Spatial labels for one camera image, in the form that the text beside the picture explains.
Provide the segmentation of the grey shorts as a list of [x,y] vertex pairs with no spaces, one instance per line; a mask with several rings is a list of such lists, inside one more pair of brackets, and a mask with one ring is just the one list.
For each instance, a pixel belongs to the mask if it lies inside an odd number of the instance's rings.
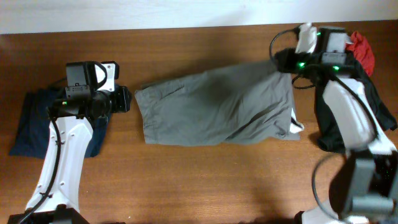
[[270,60],[146,85],[135,92],[148,144],[213,146],[298,140],[291,75]]

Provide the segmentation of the navy blue garment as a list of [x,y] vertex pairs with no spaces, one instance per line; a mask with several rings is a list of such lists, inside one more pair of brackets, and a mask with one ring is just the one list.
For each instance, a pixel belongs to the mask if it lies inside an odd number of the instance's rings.
[[22,113],[10,156],[35,157],[43,159],[49,144],[47,108],[56,98],[64,96],[58,88],[39,89],[28,92],[22,105]]

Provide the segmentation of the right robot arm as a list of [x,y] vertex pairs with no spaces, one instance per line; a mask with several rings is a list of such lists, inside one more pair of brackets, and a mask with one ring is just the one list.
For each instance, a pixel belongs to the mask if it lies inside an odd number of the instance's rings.
[[384,134],[366,96],[366,76],[346,51],[350,38],[340,27],[302,24],[292,29],[297,46],[271,53],[281,72],[310,80],[326,110],[319,122],[336,123],[345,162],[330,183],[329,196],[299,212],[296,223],[370,223],[397,216],[397,148]]

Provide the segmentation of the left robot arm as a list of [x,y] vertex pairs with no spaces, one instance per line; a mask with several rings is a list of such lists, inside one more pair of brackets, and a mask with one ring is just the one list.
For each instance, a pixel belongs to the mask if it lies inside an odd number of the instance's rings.
[[115,83],[115,61],[68,63],[66,74],[66,87],[47,108],[49,144],[38,184],[25,212],[9,223],[86,223],[78,191],[95,121],[130,110],[132,94]]

